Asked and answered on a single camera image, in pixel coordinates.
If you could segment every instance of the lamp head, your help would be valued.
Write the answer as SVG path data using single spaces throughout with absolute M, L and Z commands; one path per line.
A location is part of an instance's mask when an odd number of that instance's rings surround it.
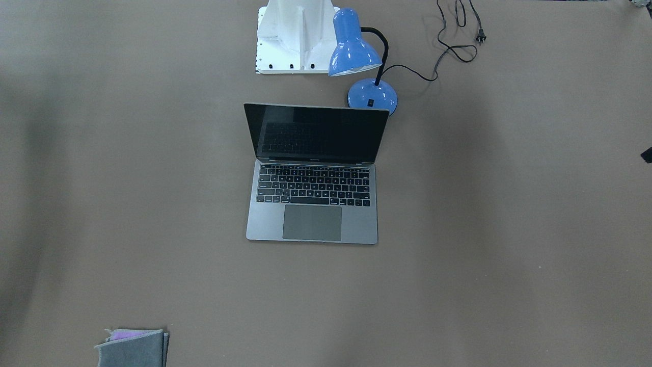
M 340 76 L 379 67 L 382 62 L 376 50 L 362 37 L 360 20 L 355 10 L 342 8 L 333 17 L 337 47 L 331 56 L 329 76 Z

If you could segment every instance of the trackpad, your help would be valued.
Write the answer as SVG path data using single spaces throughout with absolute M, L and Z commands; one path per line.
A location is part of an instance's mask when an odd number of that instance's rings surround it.
M 339 206 L 286 205 L 283 238 L 341 241 L 342 208 Z

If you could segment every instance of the open laptop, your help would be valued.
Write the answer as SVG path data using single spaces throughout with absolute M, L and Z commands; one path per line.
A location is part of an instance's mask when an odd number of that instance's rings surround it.
M 374 161 L 387 110 L 245 103 L 256 153 L 250 240 L 378 242 Z

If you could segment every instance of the black flexible neck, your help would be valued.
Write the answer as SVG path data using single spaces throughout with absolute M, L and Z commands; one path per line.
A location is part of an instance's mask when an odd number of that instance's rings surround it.
M 389 44 L 387 43 L 387 39 L 385 36 L 383 36 L 383 33 L 380 33 L 379 30 L 376 28 L 372 27 L 360 27 L 360 31 L 362 32 L 369 32 L 373 33 L 378 36 L 378 38 L 383 41 L 383 44 L 385 45 L 385 51 L 383 52 L 383 59 L 382 59 L 382 64 L 378 68 L 378 75 L 376 76 L 376 81 L 374 82 L 375 86 L 378 86 L 380 83 L 380 77 L 383 76 L 383 70 L 385 69 L 385 62 L 387 61 L 387 50 L 389 49 Z

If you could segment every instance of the power cord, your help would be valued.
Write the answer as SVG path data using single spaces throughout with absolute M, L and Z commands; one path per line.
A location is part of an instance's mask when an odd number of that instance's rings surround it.
M 446 42 L 441 40 L 441 34 L 444 32 L 444 30 L 446 30 L 447 24 L 446 24 L 446 18 L 444 17 L 444 10 L 441 8 L 441 5 L 439 5 L 439 0 L 436 1 L 436 4 L 437 4 L 437 8 L 439 8 L 439 13 L 441 14 L 441 21 L 443 23 L 443 27 L 441 28 L 441 31 L 439 31 L 439 33 L 437 33 L 437 41 L 440 44 L 444 45 L 446 47 L 446 50 L 441 53 L 441 55 L 437 59 L 437 62 L 435 63 L 434 70 L 432 71 L 432 74 L 433 74 L 434 77 L 433 78 L 427 78 L 427 77 L 421 75 L 419 72 L 415 71 L 414 69 L 412 69 L 410 67 L 407 67 L 405 65 L 402 65 L 402 64 L 394 64 L 394 65 L 386 68 L 383 71 L 383 74 L 385 74 L 389 69 L 391 69 L 393 67 L 402 67 L 404 69 L 407 69 L 407 70 L 415 73 L 417 76 L 419 76 L 419 78 L 421 78 L 423 80 L 426 80 L 427 82 L 434 82 L 435 80 L 437 80 L 437 78 L 439 78 L 439 74 L 437 73 L 437 68 L 439 67 L 439 63 L 441 63 L 441 60 L 449 52 L 452 52 L 455 55 L 455 57 L 457 58 L 457 60 L 459 60 L 459 61 L 461 61 L 463 63 L 470 63 L 471 61 L 473 61 L 475 59 L 476 56 L 478 56 L 478 48 L 474 44 L 458 44 L 458 45 L 450 46 Z M 458 15 L 458 4 L 461 5 L 462 16 L 463 16 L 463 19 L 464 19 L 463 23 L 460 23 L 460 17 Z M 482 29 L 482 21 L 480 20 L 480 16 L 478 15 L 478 12 L 475 10 L 475 7 L 473 6 L 473 1 L 472 0 L 469 0 L 469 4 L 471 5 L 471 9 L 472 9 L 472 11 L 473 11 L 473 13 L 475 15 L 476 20 L 478 21 L 479 30 L 478 30 L 478 35 L 475 37 L 475 40 L 478 43 L 483 43 L 484 40 L 486 40 L 487 37 L 484 34 L 484 30 Z M 464 3 L 462 2 L 462 0 L 455 0 L 455 22 L 457 23 L 458 27 L 465 27 L 466 23 L 467 23 L 467 20 L 466 20 L 466 8 L 464 7 Z M 456 49 L 464 49 L 464 48 L 472 48 L 473 51 L 475 51 L 470 59 L 464 59 L 456 51 Z

